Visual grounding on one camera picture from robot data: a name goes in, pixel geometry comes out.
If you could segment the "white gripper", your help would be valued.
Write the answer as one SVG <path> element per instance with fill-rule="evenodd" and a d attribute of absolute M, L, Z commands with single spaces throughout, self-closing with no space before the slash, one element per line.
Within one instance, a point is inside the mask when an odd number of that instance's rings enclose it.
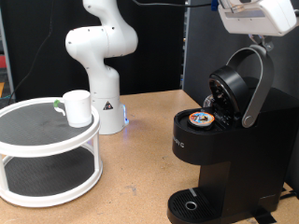
<path fill-rule="evenodd" d="M 271 36 L 284 36 L 297 26 L 291 0 L 218 0 L 218 11 L 231 34 L 249 35 L 256 45 L 274 49 Z"/>

